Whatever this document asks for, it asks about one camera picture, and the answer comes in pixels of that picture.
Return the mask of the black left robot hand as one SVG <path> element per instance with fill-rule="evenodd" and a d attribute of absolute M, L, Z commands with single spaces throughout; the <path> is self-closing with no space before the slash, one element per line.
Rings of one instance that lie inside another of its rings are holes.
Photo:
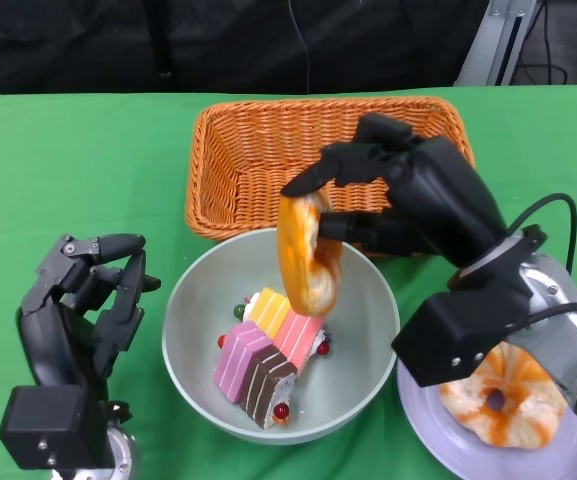
<path fill-rule="evenodd" d="M 144 316 L 140 297 L 161 286 L 145 272 L 145 244 L 139 234 L 64 234 L 48 251 L 16 316 L 37 384 L 79 385 L 107 398 L 114 363 Z"/>

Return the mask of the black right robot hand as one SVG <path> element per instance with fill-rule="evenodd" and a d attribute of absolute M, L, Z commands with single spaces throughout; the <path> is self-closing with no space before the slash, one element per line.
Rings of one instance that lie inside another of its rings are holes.
<path fill-rule="evenodd" d="M 377 113 L 361 116 L 351 141 L 324 147 L 320 160 L 281 193 L 298 198 L 329 181 L 345 187 L 377 179 L 387 186 L 388 207 L 326 213 L 319 237 L 369 253 L 441 255 L 465 268 L 507 235 L 490 190 L 450 139 L 422 137 L 411 125 Z"/>

